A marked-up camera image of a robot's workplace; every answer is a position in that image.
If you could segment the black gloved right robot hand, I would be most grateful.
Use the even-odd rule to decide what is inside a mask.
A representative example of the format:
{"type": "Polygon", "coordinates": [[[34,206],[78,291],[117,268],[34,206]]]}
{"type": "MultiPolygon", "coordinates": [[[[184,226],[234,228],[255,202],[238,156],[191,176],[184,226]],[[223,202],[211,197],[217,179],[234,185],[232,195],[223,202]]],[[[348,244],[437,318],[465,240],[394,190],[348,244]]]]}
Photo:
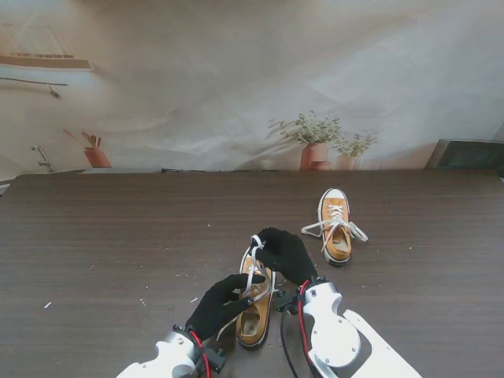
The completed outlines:
{"type": "Polygon", "coordinates": [[[318,277],[307,249],[297,235],[277,228],[264,228],[258,238],[264,246],[256,253],[256,258],[266,268],[279,272],[296,286],[318,277]]]}

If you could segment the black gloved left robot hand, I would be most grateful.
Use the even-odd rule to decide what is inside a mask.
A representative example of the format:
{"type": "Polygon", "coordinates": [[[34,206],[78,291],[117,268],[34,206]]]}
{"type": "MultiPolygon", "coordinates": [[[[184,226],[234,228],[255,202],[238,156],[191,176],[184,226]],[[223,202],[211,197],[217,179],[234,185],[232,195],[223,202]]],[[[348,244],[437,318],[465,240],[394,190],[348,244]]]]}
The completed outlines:
{"type": "Polygon", "coordinates": [[[205,341],[216,335],[224,326],[233,322],[248,309],[254,300],[241,297],[238,291],[245,290],[248,275],[232,274],[215,283],[202,297],[195,311],[185,324],[188,333],[195,333],[205,341]]]}

